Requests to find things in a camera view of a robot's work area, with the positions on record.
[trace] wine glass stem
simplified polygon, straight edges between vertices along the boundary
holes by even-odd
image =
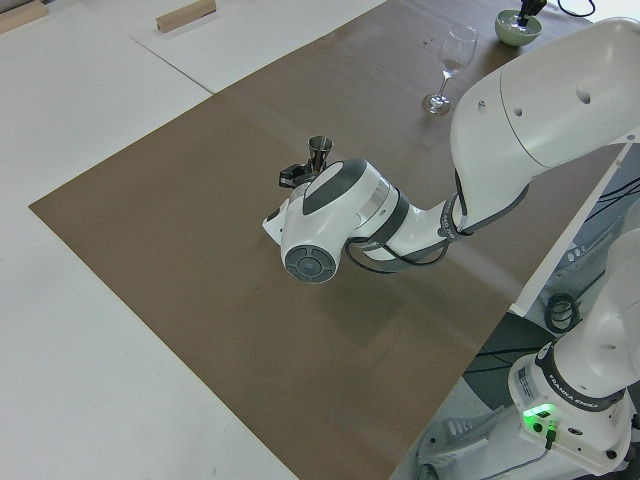
[[[446,72],[442,72],[442,74],[444,75],[444,79],[442,80],[442,85],[440,85],[440,90],[438,91],[439,97],[444,93],[444,87],[447,84],[447,81],[451,78],[451,75]]]

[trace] brown paper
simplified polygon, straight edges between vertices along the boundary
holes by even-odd
[[[333,139],[330,160],[367,158],[422,208],[452,194],[452,115],[420,105],[441,82],[439,41],[457,22],[480,32],[447,86],[459,98],[520,53],[493,32],[513,5],[388,1],[32,208],[296,475],[385,479],[617,149],[540,176],[430,269],[379,276],[343,259],[332,281],[302,284],[261,221],[313,135]],[[539,18],[543,34],[522,50],[586,24]]]

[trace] wine glass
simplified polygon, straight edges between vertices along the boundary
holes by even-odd
[[[454,25],[440,46],[438,58],[442,62],[444,80],[438,93],[422,100],[423,108],[435,115],[444,115],[451,108],[451,100],[443,95],[447,81],[471,63],[476,51],[478,33],[469,25]]]

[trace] gray cable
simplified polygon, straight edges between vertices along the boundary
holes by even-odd
[[[492,478],[499,477],[500,475],[504,475],[505,473],[512,472],[513,470],[517,470],[518,468],[526,467],[527,465],[531,465],[532,463],[539,462],[547,455],[547,453],[549,453],[549,450],[545,450],[544,453],[540,455],[538,458],[534,458],[533,460],[529,460],[528,462],[521,463],[520,465],[516,465],[515,467],[507,468],[506,470],[503,470],[498,473],[494,473],[493,475],[481,478],[480,480],[491,480]]]

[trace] wine glass base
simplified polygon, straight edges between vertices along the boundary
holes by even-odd
[[[451,109],[451,100],[443,95],[427,95],[422,100],[422,108],[434,115],[444,115]]]

